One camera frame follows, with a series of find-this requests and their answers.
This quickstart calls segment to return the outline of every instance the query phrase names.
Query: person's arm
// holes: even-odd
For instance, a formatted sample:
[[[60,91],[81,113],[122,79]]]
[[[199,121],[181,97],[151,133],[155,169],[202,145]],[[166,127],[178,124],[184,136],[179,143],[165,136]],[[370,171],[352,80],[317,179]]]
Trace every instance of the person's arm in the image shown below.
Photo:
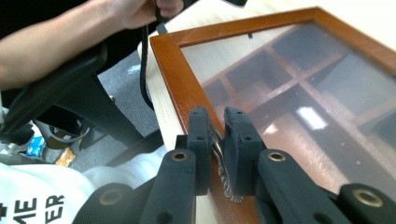
[[[181,0],[157,0],[174,16]],[[155,21],[155,0],[91,0],[0,40],[0,90],[23,87],[110,35]]]

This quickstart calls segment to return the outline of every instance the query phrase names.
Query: table surface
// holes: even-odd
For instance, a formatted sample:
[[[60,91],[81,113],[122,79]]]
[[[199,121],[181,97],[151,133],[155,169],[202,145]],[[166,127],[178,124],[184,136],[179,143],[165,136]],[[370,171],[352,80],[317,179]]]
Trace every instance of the table surface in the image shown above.
[[[313,6],[323,7],[334,16],[390,49],[396,50],[396,32],[389,29],[396,22],[396,16],[392,15],[396,9],[396,3],[391,0],[359,2],[355,0],[248,0],[245,7],[234,7],[221,0],[200,0],[170,20],[165,26],[168,32],[174,32],[223,21]],[[163,134],[163,141],[166,148],[171,150],[175,146],[176,136],[184,133],[151,49],[148,51],[147,82]],[[217,223],[214,211],[208,196],[197,198],[197,223]]]

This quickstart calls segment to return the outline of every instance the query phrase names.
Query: gray carpet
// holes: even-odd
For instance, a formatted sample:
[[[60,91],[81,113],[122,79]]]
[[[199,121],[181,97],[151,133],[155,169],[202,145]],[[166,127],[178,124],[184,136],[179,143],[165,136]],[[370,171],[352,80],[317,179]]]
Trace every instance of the gray carpet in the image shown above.
[[[116,106],[135,125],[136,129],[146,136],[159,128],[155,113],[144,102],[140,87],[140,59],[135,51],[112,68],[99,75],[107,93],[115,97]],[[105,136],[92,146],[79,150],[78,144],[72,146],[76,158],[69,167],[78,171],[104,165],[119,155],[126,147],[113,139]],[[55,161],[60,150],[48,149],[46,160]]]

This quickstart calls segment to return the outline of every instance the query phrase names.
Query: glass pane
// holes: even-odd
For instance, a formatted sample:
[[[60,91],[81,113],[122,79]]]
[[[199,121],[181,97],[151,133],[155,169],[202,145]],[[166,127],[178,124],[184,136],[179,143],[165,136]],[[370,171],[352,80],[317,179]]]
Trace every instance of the glass pane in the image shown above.
[[[396,200],[396,82],[314,23],[183,48],[223,122],[250,115],[270,148],[289,152],[333,192],[345,183]]]

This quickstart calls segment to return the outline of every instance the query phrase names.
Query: wooden frame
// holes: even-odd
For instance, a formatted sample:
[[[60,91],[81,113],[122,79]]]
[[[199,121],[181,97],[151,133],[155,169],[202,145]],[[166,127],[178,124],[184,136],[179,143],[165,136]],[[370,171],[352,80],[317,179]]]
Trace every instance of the wooden frame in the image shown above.
[[[319,7],[241,21],[224,22],[167,35],[154,36],[150,39],[150,43],[183,131],[187,132],[190,111],[196,106],[206,107],[212,118],[212,123],[221,132],[223,129],[205,93],[200,91],[202,87],[185,59],[182,48],[236,35],[251,34],[266,29],[311,21],[338,36],[350,47],[382,64],[395,76],[396,53],[394,51],[377,43],[372,38],[338,20]],[[216,174],[217,169],[212,168],[212,173]],[[214,187],[211,189],[212,198],[222,222],[257,222],[252,199],[247,199],[242,206],[229,203],[222,195],[222,186],[217,175],[213,175],[212,183]]]

